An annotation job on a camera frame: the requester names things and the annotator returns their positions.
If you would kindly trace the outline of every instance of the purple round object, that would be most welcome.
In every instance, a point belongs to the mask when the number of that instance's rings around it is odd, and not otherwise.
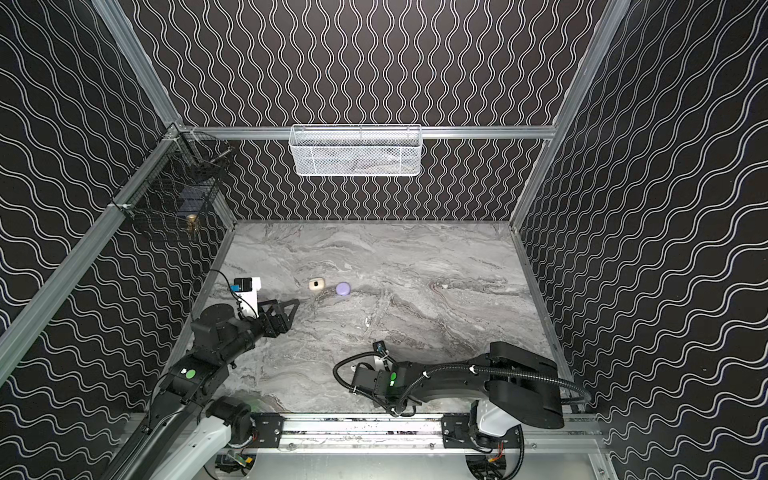
[[[350,287],[347,282],[341,282],[340,284],[336,285],[336,293],[339,295],[349,295],[349,292],[351,291],[352,287]]]

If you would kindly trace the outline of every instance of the gray marble surface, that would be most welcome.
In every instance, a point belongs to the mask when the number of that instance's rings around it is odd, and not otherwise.
[[[448,362],[503,340],[551,358],[503,223],[245,223],[222,271],[260,276],[259,300],[298,298],[293,329],[261,339],[220,387],[255,411],[380,412],[333,379],[336,362],[385,340],[396,359]],[[325,290],[313,293],[320,276]],[[352,286],[336,295],[338,282]],[[223,282],[207,304],[232,303]],[[351,367],[341,370],[348,381]],[[420,412],[463,412],[437,400]]]

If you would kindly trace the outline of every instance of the patterned wall panel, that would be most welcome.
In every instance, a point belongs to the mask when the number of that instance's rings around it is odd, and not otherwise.
[[[96,479],[149,395],[224,229],[154,244],[128,222],[0,389],[0,478]]]
[[[540,140],[425,141],[417,177],[301,177],[284,141],[245,141],[223,186],[245,220],[508,220]]]
[[[522,229],[620,477],[768,475],[768,3],[635,0]]]
[[[188,124],[551,124],[605,0],[121,0]]]
[[[165,130],[85,0],[0,2],[0,332]]]

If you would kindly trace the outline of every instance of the white mesh basket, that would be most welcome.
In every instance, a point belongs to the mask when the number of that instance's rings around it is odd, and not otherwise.
[[[299,175],[412,177],[422,170],[421,125],[293,125],[288,145]]]

